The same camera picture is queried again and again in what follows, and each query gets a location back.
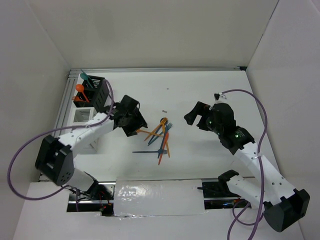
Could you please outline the yellow fork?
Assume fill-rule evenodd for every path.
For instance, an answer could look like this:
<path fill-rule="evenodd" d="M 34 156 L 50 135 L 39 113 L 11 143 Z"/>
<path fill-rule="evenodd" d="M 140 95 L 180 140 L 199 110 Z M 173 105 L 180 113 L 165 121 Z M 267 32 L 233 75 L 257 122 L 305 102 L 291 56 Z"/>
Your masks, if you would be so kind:
<path fill-rule="evenodd" d="M 166 124 L 167 122 L 168 122 L 168 121 L 166 121 L 166 122 L 160 122 L 159 125 L 158 125 L 154 130 L 152 130 L 151 132 L 158 134 L 158 130 L 160 130 L 160 129 L 164 130 L 164 129 L 165 129 L 165 124 Z"/>

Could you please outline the dark blue knife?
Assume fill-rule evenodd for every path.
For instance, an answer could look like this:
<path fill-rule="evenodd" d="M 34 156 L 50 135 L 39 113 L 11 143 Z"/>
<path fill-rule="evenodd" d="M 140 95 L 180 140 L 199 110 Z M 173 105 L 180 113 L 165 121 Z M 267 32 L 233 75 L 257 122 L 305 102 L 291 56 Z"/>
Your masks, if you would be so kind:
<path fill-rule="evenodd" d="M 160 157 L 160 155 L 163 153 L 163 150 L 164 150 L 164 145 L 165 145 L 165 137 L 166 137 L 166 134 L 168 132 L 168 127 L 166 126 L 165 127 L 165 131 L 164 131 L 164 134 L 163 134 L 163 139 L 162 139 L 162 143 L 160 145 L 160 149 L 159 149 L 159 152 L 158 152 L 158 157 Z"/>

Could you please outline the yellow spoon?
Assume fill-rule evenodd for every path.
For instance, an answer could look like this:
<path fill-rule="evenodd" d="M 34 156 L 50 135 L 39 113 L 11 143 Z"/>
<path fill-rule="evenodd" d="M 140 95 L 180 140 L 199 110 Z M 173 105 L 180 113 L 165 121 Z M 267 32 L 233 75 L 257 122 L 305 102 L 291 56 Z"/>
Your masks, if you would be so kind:
<path fill-rule="evenodd" d="M 154 132 L 149 132 L 149 131 L 141 130 L 141 129 L 137 129 L 136 132 L 137 133 L 146 133 L 146 134 L 151 135 L 151 136 L 162 137 L 161 134 L 157 134 L 157 133 L 154 133 Z"/>

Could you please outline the teal spoon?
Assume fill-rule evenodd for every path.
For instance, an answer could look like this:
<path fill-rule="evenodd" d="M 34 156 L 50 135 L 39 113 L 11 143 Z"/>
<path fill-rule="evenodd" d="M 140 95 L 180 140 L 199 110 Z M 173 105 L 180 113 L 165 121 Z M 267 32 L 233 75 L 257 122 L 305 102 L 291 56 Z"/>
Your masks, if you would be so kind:
<path fill-rule="evenodd" d="M 88 85 L 90 88 L 92 88 L 92 89 L 95 88 L 92 79 L 91 79 L 82 69 L 81 69 L 80 77 L 81 77 L 84 81 L 86 81 L 87 85 Z"/>

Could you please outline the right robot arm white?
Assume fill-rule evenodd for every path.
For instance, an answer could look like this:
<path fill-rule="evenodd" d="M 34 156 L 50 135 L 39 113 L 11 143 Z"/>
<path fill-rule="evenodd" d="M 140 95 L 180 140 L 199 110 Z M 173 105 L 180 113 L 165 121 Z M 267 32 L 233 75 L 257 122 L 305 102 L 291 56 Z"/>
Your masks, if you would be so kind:
<path fill-rule="evenodd" d="M 278 233 L 306 215 L 310 195 L 305 189 L 298 190 L 288 182 L 271 162 L 258 152 L 253 136 L 236 124 L 234 111 L 223 102 L 212 106 L 197 102 L 184 116 L 188 125 L 193 125 L 197 116 L 197 127 L 217 134 L 220 143 L 248 168 L 264 187 L 245 180 L 234 170 L 218 177 L 218 190 L 223 196 L 232 193 L 243 197 L 253 207 L 263 205 L 263 216 L 269 226 Z"/>

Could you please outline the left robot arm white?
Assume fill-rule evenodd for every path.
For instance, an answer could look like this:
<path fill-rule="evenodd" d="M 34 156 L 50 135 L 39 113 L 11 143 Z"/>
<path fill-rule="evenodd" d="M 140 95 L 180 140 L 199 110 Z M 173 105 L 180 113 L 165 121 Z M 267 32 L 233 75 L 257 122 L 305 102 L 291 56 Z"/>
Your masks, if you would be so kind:
<path fill-rule="evenodd" d="M 96 199 L 100 192 L 107 193 L 97 179 L 75 167 L 74 158 L 83 148 L 117 128 L 123 129 L 125 135 L 131 137 L 141 127 L 147 127 L 139 107 L 137 100 L 125 95 L 115 106 L 105 106 L 83 127 L 72 127 L 70 132 L 58 137 L 46 136 L 42 140 L 35 168 L 56 186 L 69 185 L 88 200 Z"/>

